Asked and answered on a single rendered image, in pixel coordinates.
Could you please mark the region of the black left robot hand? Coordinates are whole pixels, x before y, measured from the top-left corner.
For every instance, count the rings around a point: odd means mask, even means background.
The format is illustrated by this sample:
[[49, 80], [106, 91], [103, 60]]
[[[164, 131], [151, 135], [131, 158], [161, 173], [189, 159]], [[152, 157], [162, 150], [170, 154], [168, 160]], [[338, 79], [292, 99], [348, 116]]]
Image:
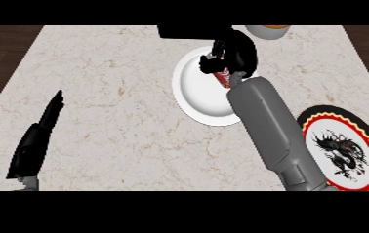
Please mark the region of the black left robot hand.
[[50, 134], [63, 108], [62, 91], [52, 98], [37, 123], [32, 123], [16, 147], [7, 179], [35, 176], [38, 174], [47, 151]]

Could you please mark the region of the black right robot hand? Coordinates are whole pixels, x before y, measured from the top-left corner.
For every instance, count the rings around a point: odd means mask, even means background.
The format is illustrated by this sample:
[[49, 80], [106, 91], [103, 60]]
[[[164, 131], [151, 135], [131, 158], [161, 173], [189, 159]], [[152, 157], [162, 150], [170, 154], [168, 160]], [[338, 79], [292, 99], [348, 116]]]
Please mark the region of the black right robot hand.
[[224, 37], [216, 39], [213, 58], [201, 56], [201, 71], [205, 74], [229, 70], [229, 74], [242, 72], [242, 79], [249, 78], [257, 70], [257, 48], [251, 38], [239, 31], [230, 29]]

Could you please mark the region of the red can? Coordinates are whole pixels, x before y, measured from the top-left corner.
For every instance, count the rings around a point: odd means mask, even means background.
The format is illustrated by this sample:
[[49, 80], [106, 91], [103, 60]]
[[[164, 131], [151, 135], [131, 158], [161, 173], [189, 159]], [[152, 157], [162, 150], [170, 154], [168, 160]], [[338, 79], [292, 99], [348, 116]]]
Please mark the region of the red can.
[[229, 70], [224, 69], [221, 72], [217, 72], [216, 73], [216, 78], [217, 78], [221, 86], [229, 89], [230, 88], [230, 82], [229, 82], [230, 73], [229, 73]]

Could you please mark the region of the plain white plate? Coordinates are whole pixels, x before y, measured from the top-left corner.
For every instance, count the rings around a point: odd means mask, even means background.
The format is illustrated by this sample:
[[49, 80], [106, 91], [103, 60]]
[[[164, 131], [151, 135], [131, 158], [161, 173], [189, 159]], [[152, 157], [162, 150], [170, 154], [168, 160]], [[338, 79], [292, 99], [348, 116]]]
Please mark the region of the plain white plate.
[[213, 74], [204, 74], [199, 68], [201, 56], [208, 55], [211, 49], [211, 46], [201, 47], [179, 60], [171, 90], [186, 115], [204, 125], [223, 127], [236, 124], [241, 119], [226, 98], [227, 88]]

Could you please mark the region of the dragon print plate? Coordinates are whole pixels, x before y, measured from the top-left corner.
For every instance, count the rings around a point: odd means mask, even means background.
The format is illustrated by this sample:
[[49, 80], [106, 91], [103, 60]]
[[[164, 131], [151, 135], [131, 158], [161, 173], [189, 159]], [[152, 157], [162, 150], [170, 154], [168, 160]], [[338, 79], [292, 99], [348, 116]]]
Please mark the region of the dragon print plate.
[[328, 185], [341, 191], [369, 191], [369, 124], [331, 105], [307, 108], [297, 123]]

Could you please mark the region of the grey bowl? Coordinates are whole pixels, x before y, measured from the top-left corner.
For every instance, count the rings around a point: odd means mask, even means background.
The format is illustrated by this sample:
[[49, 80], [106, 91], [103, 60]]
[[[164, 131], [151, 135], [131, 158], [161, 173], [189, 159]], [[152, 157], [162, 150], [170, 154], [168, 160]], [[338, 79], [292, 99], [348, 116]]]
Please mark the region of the grey bowl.
[[264, 40], [282, 38], [288, 29], [288, 25], [247, 25], [249, 33]]

